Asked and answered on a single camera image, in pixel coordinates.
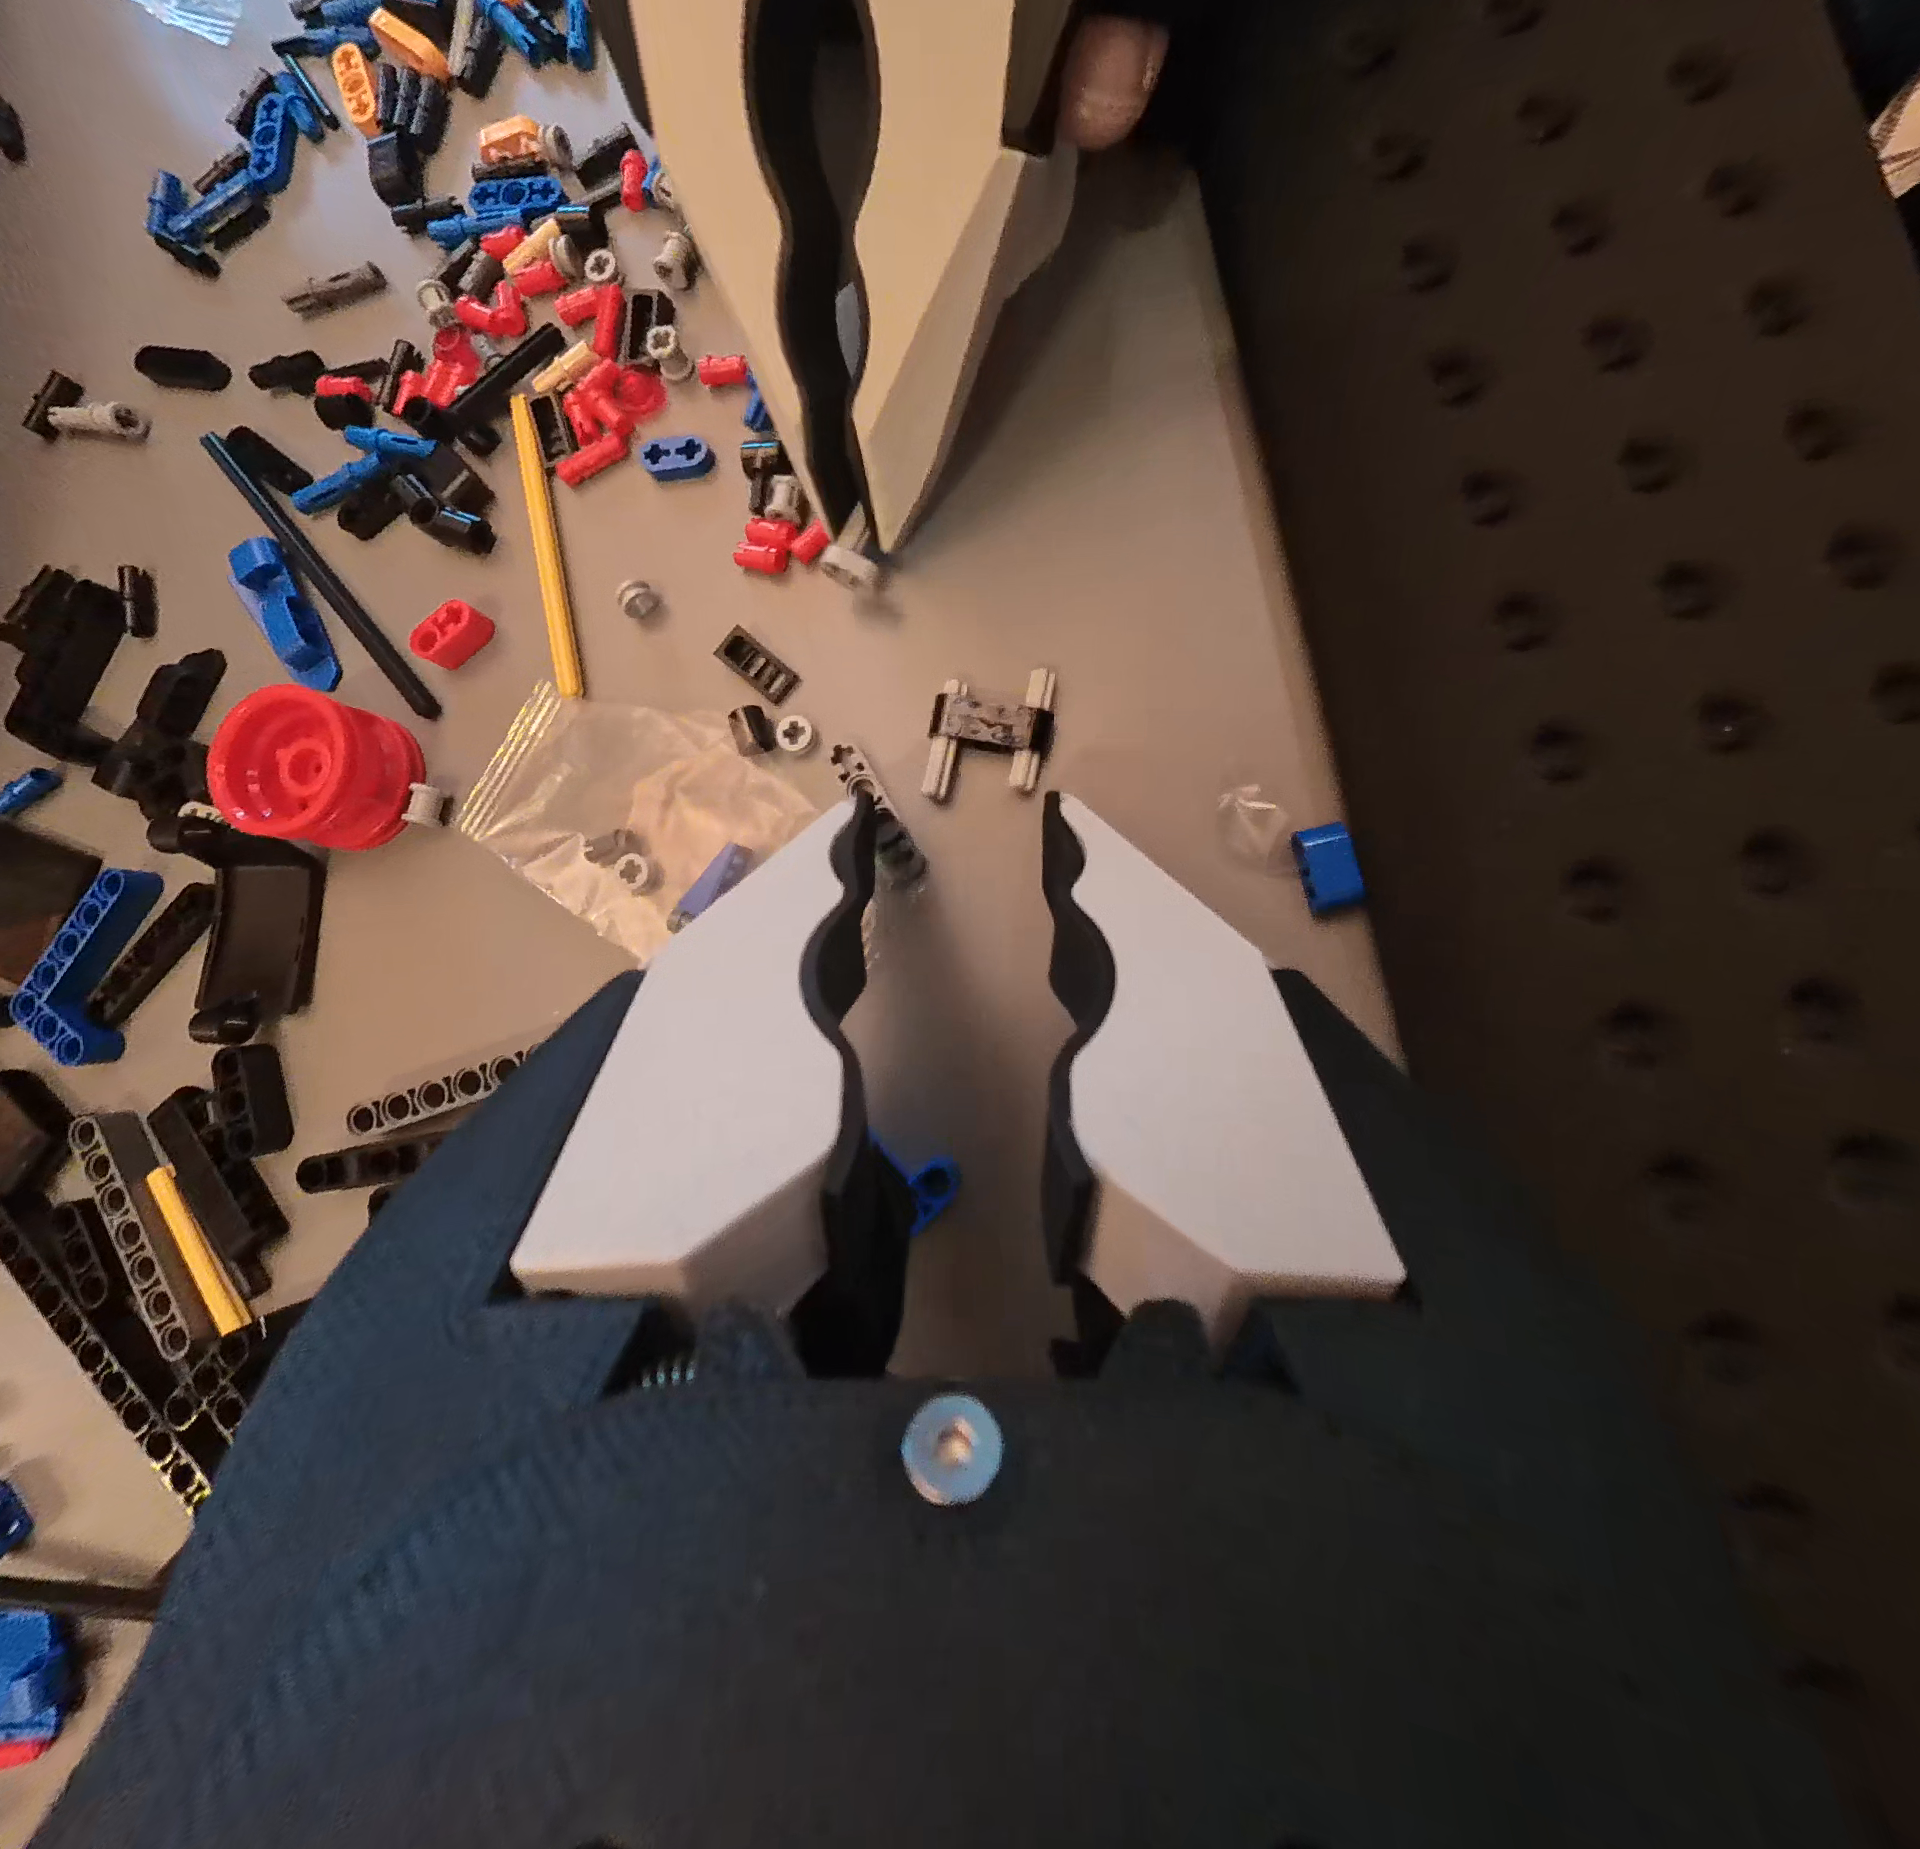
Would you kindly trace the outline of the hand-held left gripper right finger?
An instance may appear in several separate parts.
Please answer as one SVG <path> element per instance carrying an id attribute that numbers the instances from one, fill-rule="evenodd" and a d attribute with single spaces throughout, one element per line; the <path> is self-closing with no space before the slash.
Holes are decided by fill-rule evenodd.
<path id="1" fill-rule="evenodd" d="M 1085 1339 L 1168 1302 L 1222 1353 L 1264 1301 L 1392 1301 L 1406 1265 L 1261 949 L 1066 789 L 1041 887 L 1043 1259 Z"/>

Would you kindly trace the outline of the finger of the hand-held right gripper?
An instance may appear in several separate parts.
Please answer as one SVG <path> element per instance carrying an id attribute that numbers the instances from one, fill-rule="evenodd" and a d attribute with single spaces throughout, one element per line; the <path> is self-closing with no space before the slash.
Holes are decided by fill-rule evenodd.
<path id="1" fill-rule="evenodd" d="M 830 528 L 869 516 L 852 431 L 850 196 L 830 177 L 820 89 L 852 0 L 624 0 L 644 125 L 741 330 L 758 391 Z"/>
<path id="2" fill-rule="evenodd" d="M 864 304 L 850 425 L 873 539 L 925 515 L 1010 295 L 1066 230 L 1059 125 L 1082 0 L 862 0 L 877 155 L 855 219 Z"/>

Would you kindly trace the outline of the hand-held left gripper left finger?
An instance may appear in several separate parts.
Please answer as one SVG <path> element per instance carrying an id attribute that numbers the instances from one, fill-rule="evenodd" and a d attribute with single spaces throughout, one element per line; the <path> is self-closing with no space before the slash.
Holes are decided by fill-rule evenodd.
<path id="1" fill-rule="evenodd" d="M 803 1365 L 878 1377 L 916 1202 L 846 1034 L 883 816 L 830 808 L 640 973 L 515 1244 L 530 1293 L 781 1317 Z"/>

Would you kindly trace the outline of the dark grey holed toy beam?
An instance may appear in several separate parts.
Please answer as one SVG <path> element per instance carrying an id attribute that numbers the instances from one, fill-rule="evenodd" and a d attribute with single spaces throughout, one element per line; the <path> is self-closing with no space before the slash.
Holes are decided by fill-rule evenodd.
<path id="1" fill-rule="evenodd" d="M 925 852 L 901 821 L 894 797 L 864 753 L 855 744 L 835 744 L 830 765 L 848 797 L 873 805 L 873 853 L 878 876 L 894 887 L 920 887 L 926 873 Z"/>

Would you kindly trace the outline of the black grey toy axle assembly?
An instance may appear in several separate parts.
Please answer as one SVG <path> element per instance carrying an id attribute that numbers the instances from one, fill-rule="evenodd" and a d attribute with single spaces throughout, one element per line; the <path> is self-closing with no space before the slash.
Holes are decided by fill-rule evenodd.
<path id="1" fill-rule="evenodd" d="M 920 783 L 925 799 L 948 801 L 957 760 L 964 751 L 1008 757 L 1010 789 L 1033 797 L 1055 741 L 1056 698 L 1059 673 L 1052 667 L 1035 667 L 1020 700 L 976 696 L 969 681 L 947 679 L 935 694 L 929 716 Z"/>

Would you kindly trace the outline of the person's right hand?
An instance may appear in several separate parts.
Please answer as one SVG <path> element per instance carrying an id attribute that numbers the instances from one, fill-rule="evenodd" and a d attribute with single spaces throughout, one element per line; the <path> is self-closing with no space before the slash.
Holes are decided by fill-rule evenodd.
<path id="1" fill-rule="evenodd" d="M 1143 123 L 1164 75 L 1168 29 L 1131 16 L 1082 17 L 1059 75 L 1059 141 L 1079 152 L 1104 152 Z"/>

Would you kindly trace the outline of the small blue angled toy beam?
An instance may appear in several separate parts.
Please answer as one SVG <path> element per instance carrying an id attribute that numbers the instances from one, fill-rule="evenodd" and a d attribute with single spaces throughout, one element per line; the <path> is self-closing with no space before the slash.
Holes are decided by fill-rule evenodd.
<path id="1" fill-rule="evenodd" d="M 956 1202 L 962 1190 L 962 1169 L 953 1156 L 940 1154 L 920 1165 L 909 1165 L 896 1156 L 880 1137 L 871 1137 L 873 1148 L 912 1197 L 909 1237 L 922 1237 Z"/>

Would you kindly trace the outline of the small blue toy brick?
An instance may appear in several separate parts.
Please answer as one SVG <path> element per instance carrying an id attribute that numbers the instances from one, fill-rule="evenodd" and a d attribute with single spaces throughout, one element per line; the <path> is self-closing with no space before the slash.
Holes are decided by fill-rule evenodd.
<path id="1" fill-rule="evenodd" d="M 1365 907 L 1366 885 L 1354 834 L 1343 821 L 1293 830 L 1288 850 L 1304 905 L 1315 920 Z"/>

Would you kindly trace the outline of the pile of small toy pins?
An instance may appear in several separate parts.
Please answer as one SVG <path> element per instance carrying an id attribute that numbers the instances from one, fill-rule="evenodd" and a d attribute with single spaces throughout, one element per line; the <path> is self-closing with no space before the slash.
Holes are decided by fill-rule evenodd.
<path id="1" fill-rule="evenodd" d="M 157 171 L 143 229 L 196 276 L 273 217 L 301 152 L 355 141 L 372 197 L 401 235 L 431 249 L 413 287 L 420 335 L 365 363 L 317 349 L 250 369 L 266 393 L 300 395 L 338 434 L 345 460 L 322 476 L 241 427 L 231 450 L 301 515 L 334 515 L 357 536 L 398 516 L 447 548 L 492 548 L 490 483 L 471 466 L 509 434 L 511 395 L 528 395 L 546 476 L 575 488 L 667 437 L 671 387 L 746 391 L 741 468 L 750 515 L 732 563 L 779 573 L 828 544 L 786 468 L 743 355 L 694 349 L 681 298 L 700 258 L 662 159 L 628 123 L 572 142 L 522 110 L 479 123 L 468 160 L 447 132 L 485 103 L 504 62 L 594 75 L 588 0 L 291 0 L 224 121 L 233 142 L 191 181 Z"/>

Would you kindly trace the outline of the clear zip bag with parts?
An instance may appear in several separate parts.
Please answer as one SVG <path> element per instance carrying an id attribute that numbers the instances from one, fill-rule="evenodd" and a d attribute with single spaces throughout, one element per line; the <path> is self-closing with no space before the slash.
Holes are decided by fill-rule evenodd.
<path id="1" fill-rule="evenodd" d="M 720 711 L 565 700 L 538 684 L 452 828 L 644 967 L 722 852 L 760 864 L 816 814 L 781 757 L 743 754 Z"/>

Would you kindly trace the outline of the black curved toy panel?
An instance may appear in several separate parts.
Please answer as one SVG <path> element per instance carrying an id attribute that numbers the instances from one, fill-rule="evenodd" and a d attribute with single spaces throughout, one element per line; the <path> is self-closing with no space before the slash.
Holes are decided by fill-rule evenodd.
<path id="1" fill-rule="evenodd" d="M 312 998 L 325 862 L 298 843 L 211 821 L 182 828 L 185 853 L 213 870 L 215 907 L 196 1012 L 203 1045 L 247 1045 Z"/>

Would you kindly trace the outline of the yellow toy axle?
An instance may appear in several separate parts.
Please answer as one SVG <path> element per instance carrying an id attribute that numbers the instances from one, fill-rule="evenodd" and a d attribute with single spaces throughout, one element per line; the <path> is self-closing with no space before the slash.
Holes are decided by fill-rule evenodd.
<path id="1" fill-rule="evenodd" d="M 535 579 L 540 606 L 546 628 L 546 647 L 550 659 L 553 684 L 563 700 L 585 698 L 585 678 L 579 654 L 579 632 L 572 613 L 571 582 L 563 565 L 563 545 L 555 516 L 553 495 L 546 476 L 546 460 L 540 445 L 535 411 L 528 395 L 511 395 L 509 403 L 515 461 L 522 487 L 522 501 L 530 525 L 535 553 Z"/>

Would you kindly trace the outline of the yellow toy beam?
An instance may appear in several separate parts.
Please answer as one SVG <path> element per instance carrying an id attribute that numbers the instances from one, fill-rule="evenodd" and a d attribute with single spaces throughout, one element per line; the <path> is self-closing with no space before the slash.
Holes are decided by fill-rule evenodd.
<path id="1" fill-rule="evenodd" d="M 170 1165 L 157 1165 L 146 1178 L 146 1188 L 217 1336 L 250 1330 L 252 1308 L 189 1208 L 176 1170 Z"/>

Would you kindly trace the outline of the red toy wheel hub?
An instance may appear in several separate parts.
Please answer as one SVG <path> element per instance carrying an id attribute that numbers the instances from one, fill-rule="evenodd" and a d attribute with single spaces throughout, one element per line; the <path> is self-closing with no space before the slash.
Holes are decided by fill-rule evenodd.
<path id="1" fill-rule="evenodd" d="M 425 757 L 413 733 L 384 716 L 269 684 L 220 718 L 204 781 L 228 828 L 362 853 L 398 837 Z"/>

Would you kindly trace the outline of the black dimpled mat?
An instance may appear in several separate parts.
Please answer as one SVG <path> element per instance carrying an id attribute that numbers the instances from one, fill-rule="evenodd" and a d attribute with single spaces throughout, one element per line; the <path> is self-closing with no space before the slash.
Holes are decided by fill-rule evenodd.
<path id="1" fill-rule="evenodd" d="M 1198 0 L 1405 1057 L 1642 1333 L 1915 1844 L 1915 263 L 1821 0 Z"/>

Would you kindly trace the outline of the large blue angled toy beam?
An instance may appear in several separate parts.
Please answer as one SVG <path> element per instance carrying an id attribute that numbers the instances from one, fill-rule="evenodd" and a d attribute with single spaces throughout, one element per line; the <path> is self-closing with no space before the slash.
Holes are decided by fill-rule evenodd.
<path id="1" fill-rule="evenodd" d="M 157 871 L 100 870 L 10 994 L 13 1024 L 56 1067 L 108 1062 L 125 1052 L 124 1031 L 92 1020 L 88 1001 L 140 930 L 160 888 Z"/>

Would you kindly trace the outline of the long black toy axle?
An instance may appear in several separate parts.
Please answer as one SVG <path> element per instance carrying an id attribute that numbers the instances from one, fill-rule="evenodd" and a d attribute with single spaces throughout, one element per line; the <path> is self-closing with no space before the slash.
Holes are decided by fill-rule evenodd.
<path id="1" fill-rule="evenodd" d="M 215 431 L 204 431 L 201 436 L 201 447 L 241 501 L 252 510 L 263 530 L 274 536 L 285 561 L 322 598 L 323 608 L 334 613 L 353 641 L 358 643 L 381 678 L 391 684 L 406 711 L 425 721 L 437 721 L 444 712 L 437 698 L 413 672 L 397 643 L 382 633 L 372 612 L 358 600 L 353 587 L 347 587 L 334 565 L 331 565 L 305 539 L 289 505 L 252 478 Z"/>

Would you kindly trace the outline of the blue curved toy panel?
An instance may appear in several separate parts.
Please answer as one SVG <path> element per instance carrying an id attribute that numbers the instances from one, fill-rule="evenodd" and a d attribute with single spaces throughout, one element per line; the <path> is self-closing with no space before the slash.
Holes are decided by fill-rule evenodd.
<path id="1" fill-rule="evenodd" d="M 322 694 L 336 690 L 338 655 L 281 545 L 273 536 L 250 536 L 228 548 L 226 563 L 228 587 L 289 679 Z"/>

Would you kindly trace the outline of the grey toy axle black end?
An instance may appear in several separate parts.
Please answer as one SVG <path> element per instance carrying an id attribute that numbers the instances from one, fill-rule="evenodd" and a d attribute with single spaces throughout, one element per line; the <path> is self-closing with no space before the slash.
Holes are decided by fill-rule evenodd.
<path id="1" fill-rule="evenodd" d="M 49 369 L 28 399 L 21 427 L 42 443 L 84 437 L 143 445 L 152 420 L 127 403 L 92 399 L 78 378 Z"/>

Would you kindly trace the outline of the pile of black toy beams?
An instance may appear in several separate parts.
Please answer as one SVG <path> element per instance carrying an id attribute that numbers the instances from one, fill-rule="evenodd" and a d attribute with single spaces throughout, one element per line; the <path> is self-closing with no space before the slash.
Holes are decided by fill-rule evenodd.
<path id="1" fill-rule="evenodd" d="M 129 724 L 96 728 L 88 716 L 103 673 L 125 635 L 149 635 L 153 623 L 147 573 L 121 565 L 117 579 L 42 565 L 5 609 L 5 651 L 15 658 L 5 735 L 51 760 L 5 778 L 5 1274 L 157 1480 L 196 1512 L 300 1317 L 258 1310 L 291 1230 L 261 1170 L 294 1145 L 278 1028 L 247 1045 L 204 1045 L 203 1080 L 125 1111 L 75 1107 L 49 1079 L 115 1060 L 62 1070 L 9 1015 L 10 994 L 106 866 L 157 871 L 163 888 L 88 1017 L 119 1028 L 127 1050 L 131 1019 L 182 964 L 203 976 L 213 870 L 185 853 L 182 828 L 226 826 L 201 736 L 226 659 L 204 650 L 160 663 Z M 176 1170 L 252 1308 L 250 1330 L 213 1330 L 146 1188 L 157 1165 Z"/>

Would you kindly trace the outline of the blue toy bracket red stripe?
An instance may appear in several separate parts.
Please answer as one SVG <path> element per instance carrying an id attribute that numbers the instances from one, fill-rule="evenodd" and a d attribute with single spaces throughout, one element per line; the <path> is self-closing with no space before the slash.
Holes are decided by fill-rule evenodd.
<path id="1" fill-rule="evenodd" d="M 78 1681 L 67 1620 L 33 1609 L 2 1611 L 2 1769 L 28 1764 L 60 1741 Z"/>

